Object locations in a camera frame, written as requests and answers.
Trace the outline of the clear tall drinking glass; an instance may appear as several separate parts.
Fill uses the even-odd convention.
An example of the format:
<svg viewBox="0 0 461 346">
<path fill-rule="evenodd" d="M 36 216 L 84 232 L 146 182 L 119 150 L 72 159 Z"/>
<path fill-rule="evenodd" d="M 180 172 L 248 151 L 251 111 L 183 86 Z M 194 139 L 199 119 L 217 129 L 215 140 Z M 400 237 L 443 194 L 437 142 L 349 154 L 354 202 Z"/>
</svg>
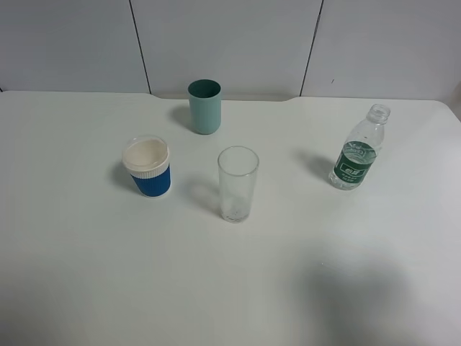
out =
<svg viewBox="0 0 461 346">
<path fill-rule="evenodd" d="M 240 223 L 248 218 L 258 169 L 258 155 L 245 146 L 230 146 L 219 154 L 219 208 L 224 220 Z"/>
</svg>

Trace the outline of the blue sleeved paper cup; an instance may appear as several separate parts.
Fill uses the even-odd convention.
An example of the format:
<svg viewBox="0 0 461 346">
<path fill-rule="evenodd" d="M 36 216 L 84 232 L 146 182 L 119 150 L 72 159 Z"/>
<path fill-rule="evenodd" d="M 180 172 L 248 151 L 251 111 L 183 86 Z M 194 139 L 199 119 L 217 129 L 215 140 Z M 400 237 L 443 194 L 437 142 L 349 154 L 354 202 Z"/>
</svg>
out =
<svg viewBox="0 0 461 346">
<path fill-rule="evenodd" d="M 162 138 L 138 136 L 123 149 L 122 164 L 143 195 L 159 198 L 171 187 L 170 156 Z"/>
</svg>

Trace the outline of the clear green labelled water bottle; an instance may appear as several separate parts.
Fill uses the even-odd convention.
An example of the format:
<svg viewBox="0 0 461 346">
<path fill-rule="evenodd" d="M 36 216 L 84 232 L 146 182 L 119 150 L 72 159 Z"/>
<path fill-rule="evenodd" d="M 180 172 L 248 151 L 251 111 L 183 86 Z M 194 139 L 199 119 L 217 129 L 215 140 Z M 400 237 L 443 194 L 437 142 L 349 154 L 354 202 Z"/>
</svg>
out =
<svg viewBox="0 0 461 346">
<path fill-rule="evenodd" d="M 335 188 L 353 190 L 362 184 L 382 148 L 389 116 L 388 106 L 375 104 L 352 129 L 328 175 Z"/>
</svg>

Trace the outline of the teal plastic cup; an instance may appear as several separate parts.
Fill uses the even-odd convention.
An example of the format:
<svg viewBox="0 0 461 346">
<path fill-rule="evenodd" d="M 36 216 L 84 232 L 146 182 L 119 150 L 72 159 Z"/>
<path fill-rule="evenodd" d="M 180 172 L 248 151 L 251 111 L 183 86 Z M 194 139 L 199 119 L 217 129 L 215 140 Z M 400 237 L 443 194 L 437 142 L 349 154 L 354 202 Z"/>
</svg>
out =
<svg viewBox="0 0 461 346">
<path fill-rule="evenodd" d="M 194 130 L 210 135 L 221 124 L 221 86 L 210 79 L 193 81 L 188 86 L 189 109 Z"/>
</svg>

